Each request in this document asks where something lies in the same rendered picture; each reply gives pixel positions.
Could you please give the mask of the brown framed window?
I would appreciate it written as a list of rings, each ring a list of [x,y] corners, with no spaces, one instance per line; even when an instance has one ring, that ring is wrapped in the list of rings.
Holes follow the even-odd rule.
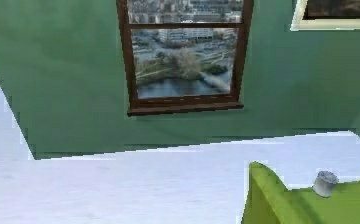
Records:
[[[116,0],[128,114],[241,109],[254,0]]]

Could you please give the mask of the green sofa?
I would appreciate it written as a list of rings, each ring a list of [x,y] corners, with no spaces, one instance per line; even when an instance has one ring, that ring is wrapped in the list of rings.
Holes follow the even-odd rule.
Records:
[[[251,162],[248,171],[240,224],[360,224],[360,180],[338,183],[323,198],[311,187],[288,190],[262,163]]]

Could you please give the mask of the small grey cylinder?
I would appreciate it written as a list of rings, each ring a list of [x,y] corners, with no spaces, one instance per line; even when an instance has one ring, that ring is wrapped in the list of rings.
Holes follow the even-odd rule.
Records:
[[[330,171],[319,171],[312,189],[317,195],[329,198],[338,182],[339,179],[334,173]]]

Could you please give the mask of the white framed wall picture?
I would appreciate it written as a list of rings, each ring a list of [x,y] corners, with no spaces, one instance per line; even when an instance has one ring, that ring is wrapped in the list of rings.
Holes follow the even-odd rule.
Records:
[[[296,0],[290,30],[360,30],[360,0]]]

